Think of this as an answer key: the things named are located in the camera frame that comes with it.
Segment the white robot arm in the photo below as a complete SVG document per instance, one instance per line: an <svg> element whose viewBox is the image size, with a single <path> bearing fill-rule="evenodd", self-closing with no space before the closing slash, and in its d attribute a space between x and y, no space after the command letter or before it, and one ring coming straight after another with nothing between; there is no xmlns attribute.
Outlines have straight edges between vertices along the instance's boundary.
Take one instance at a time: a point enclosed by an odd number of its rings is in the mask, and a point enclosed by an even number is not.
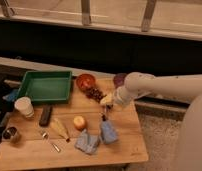
<svg viewBox="0 0 202 171"><path fill-rule="evenodd" d="M202 171L202 74L155 76L132 72L100 104L125 107L147 95L177 103L176 111L170 112L181 122L171 171Z"/></svg>

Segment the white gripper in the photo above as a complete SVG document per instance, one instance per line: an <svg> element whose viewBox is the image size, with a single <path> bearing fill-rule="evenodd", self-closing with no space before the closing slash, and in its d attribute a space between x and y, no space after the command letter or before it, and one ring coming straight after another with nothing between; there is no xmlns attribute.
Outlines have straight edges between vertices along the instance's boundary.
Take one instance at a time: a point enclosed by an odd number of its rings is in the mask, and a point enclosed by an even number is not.
<svg viewBox="0 0 202 171"><path fill-rule="evenodd" d="M110 106L113 102L119 106L125 107L133 101L131 93L124 87L118 87L113 95L111 93L107 94L104 98L101 99L101 106Z"/></svg>

